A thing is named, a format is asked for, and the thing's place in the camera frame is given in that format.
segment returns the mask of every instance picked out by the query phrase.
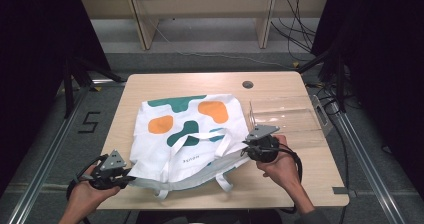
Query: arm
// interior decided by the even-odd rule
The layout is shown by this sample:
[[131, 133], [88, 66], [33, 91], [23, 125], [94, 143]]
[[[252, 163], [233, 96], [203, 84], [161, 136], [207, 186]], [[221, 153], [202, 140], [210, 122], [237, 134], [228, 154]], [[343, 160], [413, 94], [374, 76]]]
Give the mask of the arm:
[[[95, 166], [91, 166], [86, 173], [91, 173]], [[97, 190], [88, 181], [78, 183], [72, 190], [65, 212], [59, 221], [60, 224], [76, 224], [84, 217], [93, 213], [107, 198], [116, 195], [119, 187], [108, 190]]]
[[[275, 136], [280, 142], [280, 148], [287, 146], [286, 137]], [[315, 216], [317, 212], [308, 194], [300, 183], [296, 165], [293, 158], [285, 152], [279, 152], [277, 158], [271, 163], [256, 162], [258, 169], [264, 171], [264, 177], [270, 177], [275, 183], [284, 188], [292, 198], [299, 214], [304, 217]]]

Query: floor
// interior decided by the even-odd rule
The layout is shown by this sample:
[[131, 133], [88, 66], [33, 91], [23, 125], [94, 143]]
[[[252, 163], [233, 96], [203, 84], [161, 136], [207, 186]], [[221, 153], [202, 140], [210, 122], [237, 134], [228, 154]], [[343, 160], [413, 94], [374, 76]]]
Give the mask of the floor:
[[[290, 25], [292, 20], [281, 21]], [[273, 22], [280, 30], [289, 33], [280, 20]], [[303, 20], [303, 24], [312, 30], [316, 29], [318, 22], [318, 19]], [[287, 70], [292, 69], [296, 62], [302, 64], [304, 60], [313, 58], [304, 49], [288, 42], [274, 28], [271, 28], [267, 48], [259, 49], [251, 19], [162, 20], [149, 51], [141, 50], [132, 20], [94, 20], [93, 26], [112, 69], [124, 75], [142, 68], [138, 66], [137, 58], [167, 62], [169, 58], [183, 56], [187, 62], [197, 58], [202, 63], [217, 60], [237, 62], [241, 59], [246, 65], [251, 63]], [[307, 45], [300, 33], [292, 34], [293, 38]], [[282, 61], [275, 58], [276, 53], [290, 58]], [[133, 62], [133, 65], [127, 67], [128, 62]], [[325, 91], [314, 88], [318, 83], [319, 68], [311, 69], [302, 77], [305, 83], [312, 84], [308, 92], [323, 97], [322, 103], [325, 104], [328, 100]], [[103, 77], [93, 74], [93, 78]], [[81, 100], [78, 102], [79, 111], [68, 123], [63, 119], [64, 94], [59, 89], [42, 131], [0, 199], [0, 223], [56, 223], [60, 218], [66, 206], [64, 193], [67, 182], [78, 171], [75, 170], [77, 166], [85, 165], [86, 160], [100, 153], [101, 143], [106, 138], [124, 88], [124, 85], [113, 83], [100, 86], [102, 91], [80, 89], [75, 92], [77, 101]], [[345, 210], [323, 208], [323, 212], [332, 223], [422, 223], [423, 200], [396, 160], [381, 148], [384, 143], [361, 109], [360, 102], [354, 97], [349, 98], [346, 108], [346, 115], [331, 115], [335, 128], [327, 135], [327, 141], [343, 180], [345, 183], [348, 181], [351, 201]], [[337, 106], [329, 105], [328, 110], [336, 112]], [[92, 113], [90, 120], [98, 122], [96, 133], [101, 134], [84, 134], [84, 128], [90, 127], [80, 123], [88, 118], [89, 112]], [[64, 138], [61, 139], [57, 133], [63, 134]], [[46, 156], [51, 156], [51, 163], [44, 161]], [[27, 197], [28, 187], [39, 188], [39, 193]], [[281, 216], [284, 223], [292, 223], [296, 218], [296, 215]], [[90, 216], [92, 223], [135, 223], [136, 219], [135, 211], [97, 211]]]

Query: background table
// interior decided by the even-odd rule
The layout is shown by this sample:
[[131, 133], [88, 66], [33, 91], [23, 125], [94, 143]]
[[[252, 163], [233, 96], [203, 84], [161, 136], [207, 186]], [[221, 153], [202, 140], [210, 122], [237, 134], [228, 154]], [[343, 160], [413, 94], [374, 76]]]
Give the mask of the background table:
[[[253, 88], [242, 83], [251, 81]], [[232, 72], [141, 74], [130, 76], [107, 136], [103, 154], [117, 149], [129, 162], [135, 120], [142, 101], [202, 94], [233, 94], [246, 117], [251, 100], [272, 97], [304, 97], [309, 100], [296, 72]], [[301, 103], [312, 108], [310, 101]], [[343, 187], [328, 144], [321, 130], [286, 134], [289, 145], [303, 162], [303, 185], [316, 206], [344, 206], [347, 195], [335, 195], [333, 187]], [[215, 182], [201, 187], [170, 192], [164, 201], [153, 190], [128, 186], [106, 200], [100, 209], [231, 209], [289, 207], [287, 193], [249, 161], [228, 174], [234, 188], [224, 192]]]

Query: tote bag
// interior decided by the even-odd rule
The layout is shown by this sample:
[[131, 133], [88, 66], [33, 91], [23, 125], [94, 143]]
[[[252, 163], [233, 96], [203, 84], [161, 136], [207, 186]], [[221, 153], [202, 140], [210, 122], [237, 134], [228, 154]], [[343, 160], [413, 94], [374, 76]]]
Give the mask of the tote bag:
[[240, 155], [247, 135], [240, 103], [230, 94], [143, 102], [130, 154], [131, 185], [152, 188], [160, 199], [213, 179], [230, 191], [225, 174], [249, 160]]

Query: orange shape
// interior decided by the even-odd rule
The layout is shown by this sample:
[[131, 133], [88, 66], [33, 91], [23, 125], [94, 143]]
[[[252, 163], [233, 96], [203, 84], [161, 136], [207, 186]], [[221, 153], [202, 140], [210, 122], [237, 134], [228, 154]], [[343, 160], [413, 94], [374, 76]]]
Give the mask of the orange shape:
[[199, 112], [212, 117], [216, 123], [228, 121], [227, 107], [220, 101], [204, 101], [199, 104]]
[[163, 134], [171, 130], [174, 125], [174, 118], [172, 116], [163, 116], [150, 120], [149, 132], [153, 134]]

